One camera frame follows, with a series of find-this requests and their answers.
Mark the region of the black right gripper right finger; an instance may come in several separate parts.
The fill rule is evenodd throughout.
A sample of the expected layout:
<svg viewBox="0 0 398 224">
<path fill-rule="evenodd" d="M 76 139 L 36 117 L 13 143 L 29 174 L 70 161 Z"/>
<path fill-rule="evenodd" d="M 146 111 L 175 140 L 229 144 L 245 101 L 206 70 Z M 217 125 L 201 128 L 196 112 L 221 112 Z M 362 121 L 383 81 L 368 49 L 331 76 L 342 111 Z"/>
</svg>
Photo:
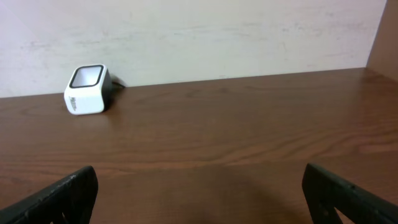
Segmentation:
<svg viewBox="0 0 398 224">
<path fill-rule="evenodd" d="M 307 164 L 302 190 L 314 223 L 341 223 L 337 212 L 353 223 L 397 223 L 397 205 L 316 164 Z"/>
</svg>

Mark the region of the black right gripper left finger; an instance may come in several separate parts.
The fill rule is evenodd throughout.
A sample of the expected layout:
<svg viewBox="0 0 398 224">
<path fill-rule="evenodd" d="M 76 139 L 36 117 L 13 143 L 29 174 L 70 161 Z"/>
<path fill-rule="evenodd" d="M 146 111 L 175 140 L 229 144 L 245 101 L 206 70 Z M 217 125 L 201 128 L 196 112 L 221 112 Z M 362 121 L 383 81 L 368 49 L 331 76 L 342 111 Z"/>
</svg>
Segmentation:
<svg viewBox="0 0 398 224">
<path fill-rule="evenodd" d="M 83 167 L 1 210 L 1 223 L 89 223 L 98 193 L 92 166 Z"/>
</svg>

